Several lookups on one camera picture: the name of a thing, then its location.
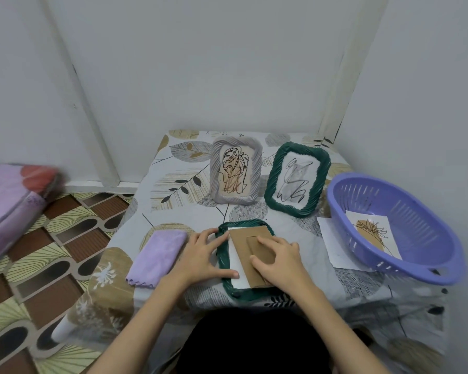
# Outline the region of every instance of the person's left arm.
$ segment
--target person's left arm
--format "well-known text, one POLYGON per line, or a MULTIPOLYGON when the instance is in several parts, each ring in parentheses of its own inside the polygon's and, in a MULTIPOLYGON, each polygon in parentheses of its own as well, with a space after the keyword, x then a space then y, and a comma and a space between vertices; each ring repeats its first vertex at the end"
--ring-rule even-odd
POLYGON ((217 228, 210 228, 191 235, 180 260, 161 279, 137 315, 90 368, 89 374, 139 374, 172 308, 190 285, 210 278, 239 278, 235 270, 218 269, 210 264, 212 252, 229 238, 226 232, 208 244, 208 236, 217 231, 217 228))

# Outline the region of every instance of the person's left hand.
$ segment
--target person's left hand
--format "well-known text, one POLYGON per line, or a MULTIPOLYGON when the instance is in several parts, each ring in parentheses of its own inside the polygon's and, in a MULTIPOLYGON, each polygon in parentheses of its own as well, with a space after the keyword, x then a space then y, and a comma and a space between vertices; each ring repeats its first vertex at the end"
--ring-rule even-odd
POLYGON ((236 270, 218 269, 210 263, 212 252, 229 239, 229 232, 226 231, 211 243, 207 243, 208 236, 217 231, 218 228, 210 228, 201 233, 193 233, 167 277, 178 280, 185 287, 211 278, 239 278, 236 270))

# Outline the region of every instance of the wall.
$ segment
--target wall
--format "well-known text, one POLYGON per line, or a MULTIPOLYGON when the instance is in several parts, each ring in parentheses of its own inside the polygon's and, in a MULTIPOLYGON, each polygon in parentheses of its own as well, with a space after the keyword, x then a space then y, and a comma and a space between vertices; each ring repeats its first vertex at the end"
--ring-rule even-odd
MULTIPOLYGON (((336 145, 441 216, 468 262, 468 0, 390 0, 336 145)), ((468 373, 468 275, 450 302, 445 372, 468 373)))
POLYGON ((169 129, 317 131, 363 0, 48 0, 122 181, 169 129))
POLYGON ((71 179, 98 179, 9 0, 0 0, 0 162, 50 164, 71 179))

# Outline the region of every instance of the forearm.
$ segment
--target forearm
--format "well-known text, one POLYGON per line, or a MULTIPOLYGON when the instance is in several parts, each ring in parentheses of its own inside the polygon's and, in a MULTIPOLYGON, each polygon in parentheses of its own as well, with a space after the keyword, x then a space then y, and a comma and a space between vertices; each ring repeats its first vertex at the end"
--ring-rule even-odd
POLYGON ((340 374, 383 374, 387 369, 365 346, 316 286, 303 287, 293 299, 324 341, 340 374))
POLYGON ((165 276, 143 307, 128 323, 102 356, 90 374, 139 374, 185 286, 165 276))

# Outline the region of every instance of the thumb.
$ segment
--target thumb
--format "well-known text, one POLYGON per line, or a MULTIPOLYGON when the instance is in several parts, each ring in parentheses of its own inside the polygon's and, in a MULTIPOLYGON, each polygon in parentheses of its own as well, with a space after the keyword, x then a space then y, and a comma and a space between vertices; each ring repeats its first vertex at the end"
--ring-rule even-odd
POLYGON ((217 278, 239 278, 239 273, 232 269, 217 269, 215 270, 215 276, 217 278))
POLYGON ((256 257, 255 255, 250 256, 250 261, 251 261, 251 264, 253 265, 253 268, 258 270, 260 274, 264 276, 264 273, 266 273, 268 270, 268 265, 263 263, 262 260, 256 257))

